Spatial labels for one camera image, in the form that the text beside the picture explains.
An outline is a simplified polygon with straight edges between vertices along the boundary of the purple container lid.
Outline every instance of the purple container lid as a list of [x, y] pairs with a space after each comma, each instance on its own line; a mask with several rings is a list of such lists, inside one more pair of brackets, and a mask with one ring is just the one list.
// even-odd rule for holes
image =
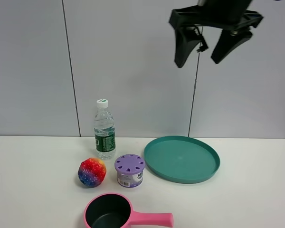
[[115, 169], [125, 175], [134, 175], [143, 171], [146, 166], [144, 159], [136, 154], [125, 154], [115, 161]]

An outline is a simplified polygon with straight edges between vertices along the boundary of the colorful ball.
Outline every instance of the colorful ball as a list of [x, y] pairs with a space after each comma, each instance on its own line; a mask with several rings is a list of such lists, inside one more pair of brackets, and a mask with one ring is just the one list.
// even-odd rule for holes
[[83, 161], [78, 170], [80, 181], [91, 188], [103, 182], [106, 174], [105, 164], [99, 158], [89, 158]]

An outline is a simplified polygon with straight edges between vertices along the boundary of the teal plate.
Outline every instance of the teal plate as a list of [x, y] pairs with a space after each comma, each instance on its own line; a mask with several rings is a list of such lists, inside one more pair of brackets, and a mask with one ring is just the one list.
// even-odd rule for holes
[[166, 136], [151, 141], [144, 149], [144, 159], [158, 176], [184, 184], [208, 180], [220, 165], [214, 149], [184, 136]]

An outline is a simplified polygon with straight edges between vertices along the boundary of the pink saucepan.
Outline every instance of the pink saucepan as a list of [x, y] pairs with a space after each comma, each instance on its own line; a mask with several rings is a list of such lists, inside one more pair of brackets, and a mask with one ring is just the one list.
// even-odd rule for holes
[[84, 212], [87, 228], [131, 228], [131, 225], [173, 227], [171, 213], [149, 214], [133, 210], [131, 202], [118, 193], [106, 193], [88, 203]]

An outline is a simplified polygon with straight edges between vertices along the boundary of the white bottle cap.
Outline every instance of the white bottle cap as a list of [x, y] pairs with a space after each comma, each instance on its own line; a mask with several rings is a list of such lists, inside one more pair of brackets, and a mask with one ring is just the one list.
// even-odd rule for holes
[[106, 99], [100, 99], [97, 101], [97, 108], [107, 108], [109, 107], [109, 102]]

